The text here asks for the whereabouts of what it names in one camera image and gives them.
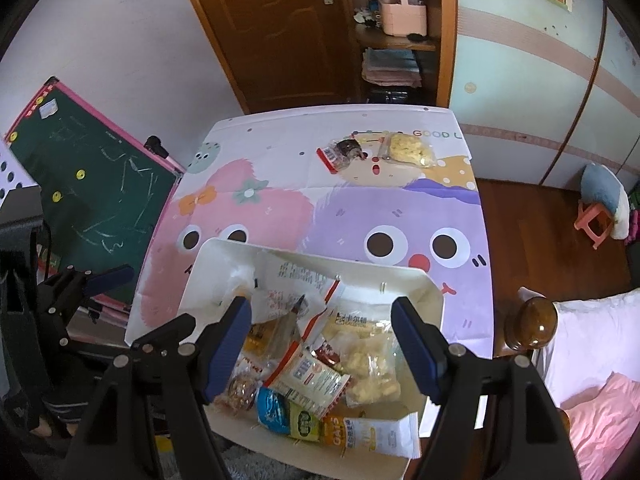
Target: wooden shelf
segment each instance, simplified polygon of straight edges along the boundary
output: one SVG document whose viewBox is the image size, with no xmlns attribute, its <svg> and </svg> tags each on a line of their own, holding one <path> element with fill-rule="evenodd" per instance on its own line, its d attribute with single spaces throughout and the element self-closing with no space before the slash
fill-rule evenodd
<svg viewBox="0 0 640 480">
<path fill-rule="evenodd" d="M 356 25 L 356 40 L 362 46 L 371 48 L 408 48 L 429 52 L 437 50 L 435 40 L 428 39 L 421 43 L 414 43 L 402 36 L 388 36 L 377 27 L 367 27 L 361 23 Z"/>
</svg>

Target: red cartoon nose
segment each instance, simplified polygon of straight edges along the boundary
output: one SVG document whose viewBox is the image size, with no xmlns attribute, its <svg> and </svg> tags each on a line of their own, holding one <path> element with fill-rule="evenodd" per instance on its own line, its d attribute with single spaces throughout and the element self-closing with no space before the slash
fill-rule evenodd
<svg viewBox="0 0 640 480">
<path fill-rule="evenodd" d="M 416 267 L 417 269 L 422 269 L 424 272 L 429 272 L 431 262 L 424 254 L 414 254 L 409 258 L 409 267 Z"/>
</svg>

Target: pink blanket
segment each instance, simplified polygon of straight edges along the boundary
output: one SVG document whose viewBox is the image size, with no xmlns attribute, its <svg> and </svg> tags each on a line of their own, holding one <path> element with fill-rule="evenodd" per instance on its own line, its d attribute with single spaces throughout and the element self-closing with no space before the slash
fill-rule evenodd
<svg viewBox="0 0 640 480">
<path fill-rule="evenodd" d="M 640 383 L 612 373 L 594 399 L 567 410 L 583 480 L 600 480 L 640 423 Z"/>
</svg>

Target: green snack package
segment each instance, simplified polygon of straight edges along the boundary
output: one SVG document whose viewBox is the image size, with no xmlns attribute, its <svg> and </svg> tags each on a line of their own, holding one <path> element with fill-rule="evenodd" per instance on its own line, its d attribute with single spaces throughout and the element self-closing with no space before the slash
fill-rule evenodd
<svg viewBox="0 0 640 480">
<path fill-rule="evenodd" d="M 291 438 L 318 442 L 320 440 L 320 421 L 302 407 L 289 403 L 289 425 Z"/>
</svg>

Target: tablecloth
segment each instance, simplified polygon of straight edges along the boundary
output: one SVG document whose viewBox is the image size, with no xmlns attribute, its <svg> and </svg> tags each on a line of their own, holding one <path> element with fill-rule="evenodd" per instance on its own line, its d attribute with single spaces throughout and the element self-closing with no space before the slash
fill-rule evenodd
<svg viewBox="0 0 640 480">
<path fill-rule="evenodd" d="M 437 165 L 420 170 L 377 158 L 379 139 L 398 131 L 427 139 Z M 365 140 L 368 157 L 331 174 L 316 149 L 351 134 Z M 492 356 L 484 219 L 471 155 L 450 110 L 335 105 L 215 124 L 156 226 L 129 344 L 175 315 L 198 249 L 211 237 L 424 269 L 445 297 L 445 337 Z"/>
</svg>

